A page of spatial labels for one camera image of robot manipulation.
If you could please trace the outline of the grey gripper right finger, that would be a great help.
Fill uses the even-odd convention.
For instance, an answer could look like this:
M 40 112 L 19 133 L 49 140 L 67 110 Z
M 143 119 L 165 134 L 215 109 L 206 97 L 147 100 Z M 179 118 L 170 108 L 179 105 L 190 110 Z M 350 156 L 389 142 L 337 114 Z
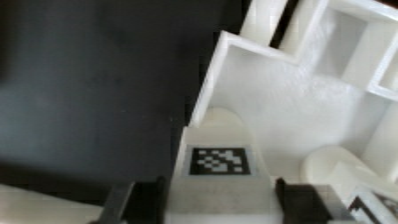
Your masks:
M 344 224 L 355 221 L 328 185 L 289 184 L 275 180 L 282 224 Z

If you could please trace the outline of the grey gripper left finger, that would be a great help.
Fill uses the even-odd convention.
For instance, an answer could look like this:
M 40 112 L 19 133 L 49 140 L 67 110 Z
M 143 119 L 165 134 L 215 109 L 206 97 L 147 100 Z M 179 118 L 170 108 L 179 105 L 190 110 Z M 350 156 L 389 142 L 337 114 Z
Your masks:
M 117 184 L 99 217 L 87 224 L 163 224 L 167 179 Z

